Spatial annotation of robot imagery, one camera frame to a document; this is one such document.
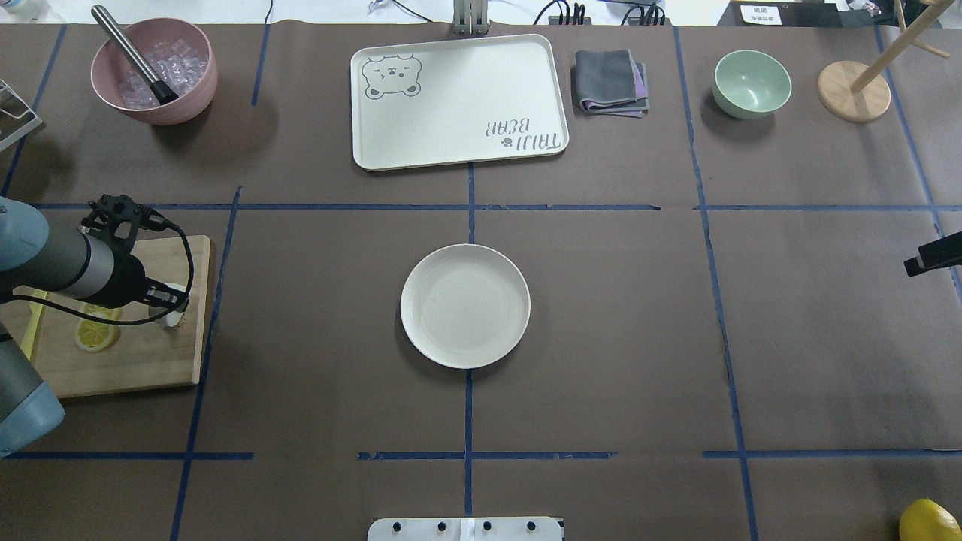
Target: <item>rectangular tray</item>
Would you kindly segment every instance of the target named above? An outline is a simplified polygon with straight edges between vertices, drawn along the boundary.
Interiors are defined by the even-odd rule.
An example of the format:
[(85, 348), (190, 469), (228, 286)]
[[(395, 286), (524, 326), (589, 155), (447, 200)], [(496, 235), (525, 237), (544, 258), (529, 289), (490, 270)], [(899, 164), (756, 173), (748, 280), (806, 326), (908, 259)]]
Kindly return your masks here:
[(569, 141), (551, 43), (534, 34), (361, 49), (351, 125), (368, 170), (546, 156)]

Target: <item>folded cloth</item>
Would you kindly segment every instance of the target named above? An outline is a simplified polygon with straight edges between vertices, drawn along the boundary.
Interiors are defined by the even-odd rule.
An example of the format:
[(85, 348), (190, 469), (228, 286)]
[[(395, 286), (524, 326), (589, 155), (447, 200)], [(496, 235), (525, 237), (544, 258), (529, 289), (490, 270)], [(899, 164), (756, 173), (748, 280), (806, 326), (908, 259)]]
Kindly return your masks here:
[(631, 51), (578, 51), (574, 93), (581, 109), (596, 115), (641, 117), (649, 109), (647, 69)]

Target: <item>robotic arm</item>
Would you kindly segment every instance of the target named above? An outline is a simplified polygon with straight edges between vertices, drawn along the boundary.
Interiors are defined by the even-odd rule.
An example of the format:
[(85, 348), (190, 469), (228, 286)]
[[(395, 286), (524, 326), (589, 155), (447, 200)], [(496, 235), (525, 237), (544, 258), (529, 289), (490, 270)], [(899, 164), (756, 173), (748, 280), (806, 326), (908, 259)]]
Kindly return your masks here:
[[(136, 301), (162, 309), (145, 320), (112, 322), (35, 299), (107, 324), (141, 324), (175, 310), (184, 311), (193, 281), (193, 262), (187, 237), (180, 227), (125, 195), (104, 195), (92, 201), (90, 208), (82, 226), (74, 229), (48, 222), (30, 205), (0, 197), (0, 304), (32, 299), (13, 294), (15, 287), (30, 286), (106, 308)], [(118, 230), (126, 227), (126, 236), (118, 236)], [(145, 275), (143, 265), (130, 253), (139, 229), (172, 229), (180, 235), (190, 269), (186, 291)], [(0, 322), (0, 457), (55, 428), (63, 414), (50, 387)]]

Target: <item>round plate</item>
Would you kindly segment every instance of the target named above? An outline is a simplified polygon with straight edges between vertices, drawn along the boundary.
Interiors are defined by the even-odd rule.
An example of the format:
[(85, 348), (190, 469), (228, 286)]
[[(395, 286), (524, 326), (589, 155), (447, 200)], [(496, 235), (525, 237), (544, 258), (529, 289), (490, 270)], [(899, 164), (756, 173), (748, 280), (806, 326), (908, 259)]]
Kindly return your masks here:
[(451, 245), (418, 263), (401, 292), (401, 322), (421, 353), (450, 368), (490, 365), (518, 344), (531, 295), (510, 259), (482, 245)]

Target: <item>bear drawing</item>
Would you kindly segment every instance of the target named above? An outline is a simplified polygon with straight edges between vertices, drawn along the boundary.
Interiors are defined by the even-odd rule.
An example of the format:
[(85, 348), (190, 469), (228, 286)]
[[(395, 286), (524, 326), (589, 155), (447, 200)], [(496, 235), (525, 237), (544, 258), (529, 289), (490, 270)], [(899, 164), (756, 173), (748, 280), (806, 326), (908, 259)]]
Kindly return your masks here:
[(380, 99), (384, 94), (399, 92), (408, 96), (418, 95), (420, 69), (420, 60), (413, 54), (368, 58), (361, 67), (361, 74), (367, 80), (365, 94), (370, 99)]

